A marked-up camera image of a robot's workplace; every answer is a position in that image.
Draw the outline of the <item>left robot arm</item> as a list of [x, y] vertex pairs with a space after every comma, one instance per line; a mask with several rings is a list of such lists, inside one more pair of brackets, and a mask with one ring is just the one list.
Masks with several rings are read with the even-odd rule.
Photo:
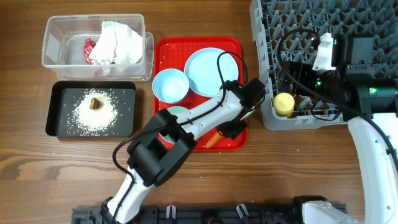
[[248, 85], [222, 84], [219, 93], [191, 110], [173, 115], [156, 113], [137, 135], [120, 143], [127, 146], [127, 167], [115, 163], [126, 178], [114, 197], [101, 206], [106, 223], [128, 223], [139, 213], [147, 194], [168, 181], [187, 160], [203, 135], [216, 129], [226, 138], [237, 138], [247, 127], [245, 115], [253, 107]]

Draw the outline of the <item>light blue bowl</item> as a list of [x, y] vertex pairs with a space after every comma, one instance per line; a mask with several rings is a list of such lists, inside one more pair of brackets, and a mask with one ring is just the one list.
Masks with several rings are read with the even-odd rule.
[[155, 97], [168, 104], [183, 100], [190, 89], [186, 74], [175, 68], [159, 72], [152, 81], [152, 91]]

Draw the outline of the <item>mint green bowl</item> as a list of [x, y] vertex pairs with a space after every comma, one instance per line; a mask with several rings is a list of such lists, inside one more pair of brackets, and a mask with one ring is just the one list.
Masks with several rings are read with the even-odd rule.
[[[171, 114], [171, 115], [176, 115], [176, 114], [180, 114], [180, 113], [185, 113], [188, 112], [188, 109], [182, 106], [172, 106], [167, 108], [167, 111]], [[167, 131], [173, 131], [174, 130], [174, 125], [170, 124], [169, 126], [167, 126]], [[167, 135], [159, 135], [161, 141], [163, 143], [167, 143], [167, 144], [175, 144], [175, 140], [172, 138], [172, 136], [170, 134]]]

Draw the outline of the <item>white rice pile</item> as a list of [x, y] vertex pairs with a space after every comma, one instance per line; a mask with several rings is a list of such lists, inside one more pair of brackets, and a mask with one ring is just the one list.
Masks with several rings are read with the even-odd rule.
[[[101, 108], [91, 110], [90, 100], [97, 98]], [[119, 110], [118, 101], [112, 93], [102, 89], [85, 89], [77, 98], [73, 97], [72, 111], [67, 113], [66, 133], [72, 136], [108, 136], [116, 127]]]

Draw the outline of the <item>orange carrot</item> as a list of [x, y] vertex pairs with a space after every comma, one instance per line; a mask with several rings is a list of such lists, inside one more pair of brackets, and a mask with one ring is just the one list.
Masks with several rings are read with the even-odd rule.
[[205, 147], [207, 149], [213, 147], [222, 138], [223, 136], [219, 132], [214, 133], [214, 135], [210, 138], [210, 140], [205, 144]]

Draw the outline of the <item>yellow plastic cup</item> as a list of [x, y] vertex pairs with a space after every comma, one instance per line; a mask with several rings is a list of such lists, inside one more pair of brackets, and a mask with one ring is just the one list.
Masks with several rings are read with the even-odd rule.
[[272, 100], [277, 116], [290, 116], [294, 111], [295, 100], [289, 93], [279, 93]]

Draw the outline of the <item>brown food scrap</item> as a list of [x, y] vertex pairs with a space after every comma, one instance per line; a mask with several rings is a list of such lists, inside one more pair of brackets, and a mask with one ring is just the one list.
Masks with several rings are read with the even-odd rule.
[[90, 108], [91, 110], [98, 110], [98, 109], [100, 109], [100, 108], [101, 108], [101, 102], [100, 102], [100, 100], [98, 100], [97, 98], [92, 98], [92, 99], [90, 100], [89, 108]]

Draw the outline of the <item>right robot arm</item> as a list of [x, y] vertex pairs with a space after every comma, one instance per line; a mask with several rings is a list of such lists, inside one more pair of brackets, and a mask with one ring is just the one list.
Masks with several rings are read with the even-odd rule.
[[397, 80], [376, 76], [371, 36], [311, 34], [314, 64], [280, 67], [295, 88], [343, 113], [358, 154], [364, 222], [397, 223]]

